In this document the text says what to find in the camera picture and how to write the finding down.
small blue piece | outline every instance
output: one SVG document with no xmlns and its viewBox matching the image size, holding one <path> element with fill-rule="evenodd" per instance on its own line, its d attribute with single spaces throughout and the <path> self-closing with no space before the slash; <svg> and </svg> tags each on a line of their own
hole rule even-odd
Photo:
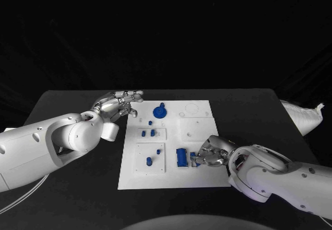
<svg viewBox="0 0 332 230">
<path fill-rule="evenodd" d="M 153 109 L 153 116 L 159 119 L 164 118 L 167 111 L 164 109 L 164 103 L 160 103 L 160 106 Z"/>
<path fill-rule="evenodd" d="M 185 149 L 176 149 L 176 155 L 177 155 L 177 167 L 188 167 Z"/>
<path fill-rule="evenodd" d="M 190 157 L 195 157 L 195 156 L 196 156 L 196 154 L 193 152 L 190 152 Z"/>
<path fill-rule="evenodd" d="M 151 158 L 147 157 L 147 166 L 151 166 Z"/>
</svg>

black table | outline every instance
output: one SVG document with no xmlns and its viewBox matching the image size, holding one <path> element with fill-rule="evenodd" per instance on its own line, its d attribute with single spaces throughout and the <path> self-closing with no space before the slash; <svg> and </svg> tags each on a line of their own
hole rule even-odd
<svg viewBox="0 0 332 230">
<path fill-rule="evenodd" d="M 89 110 L 110 91 L 46 91 L 24 124 Z M 221 136 L 238 145 L 263 145 L 290 159 L 317 164 L 273 90 L 146 90 L 143 98 L 209 100 Z M 278 196 L 258 203 L 232 187 L 117 190 L 127 117 L 117 124 L 115 142 L 101 139 L 95 149 L 49 175 L 32 196 L 0 215 L 0 229 L 117 230 L 177 214 L 229 216 L 281 230 L 329 229 L 317 216 L 297 210 Z M 3 192 L 1 207 L 34 184 Z"/>
</svg>

